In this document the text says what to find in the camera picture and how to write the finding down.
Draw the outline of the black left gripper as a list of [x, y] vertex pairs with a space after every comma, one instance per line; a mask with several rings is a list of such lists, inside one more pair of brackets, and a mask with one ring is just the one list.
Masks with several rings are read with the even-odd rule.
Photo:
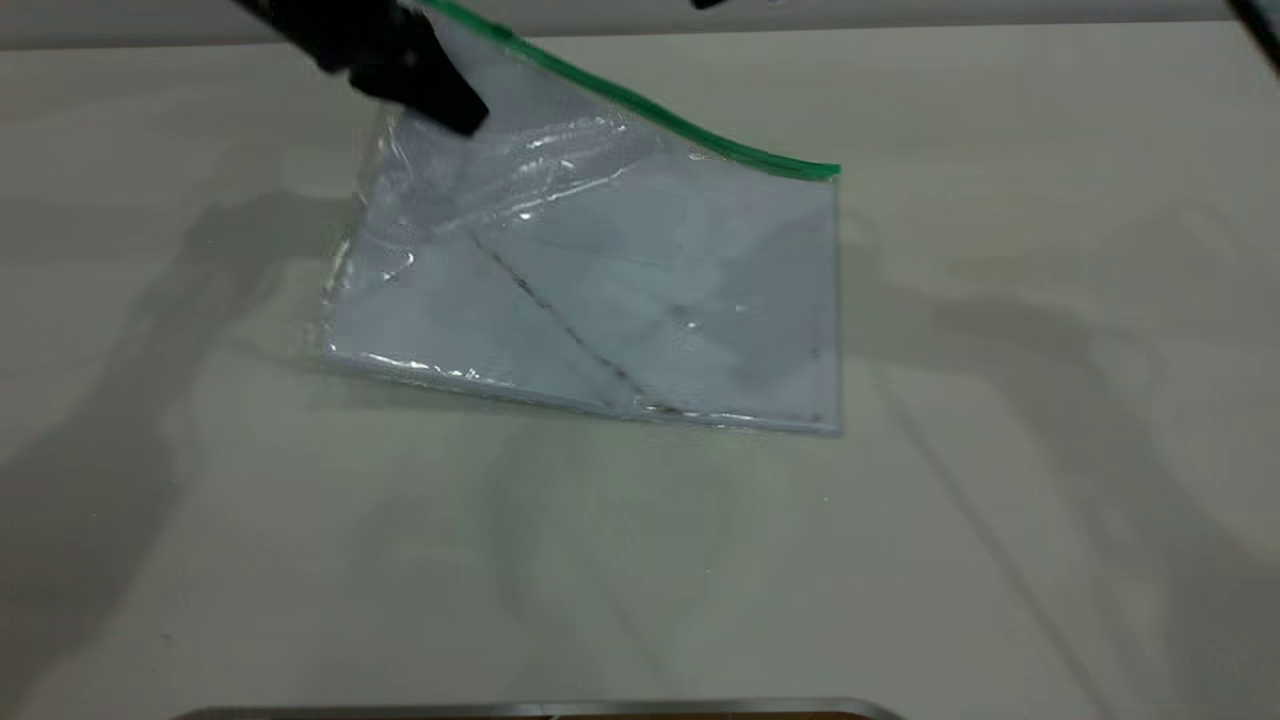
[[237, 1], [353, 88], [472, 137], [489, 106], [448, 58], [430, 20], [399, 1]]

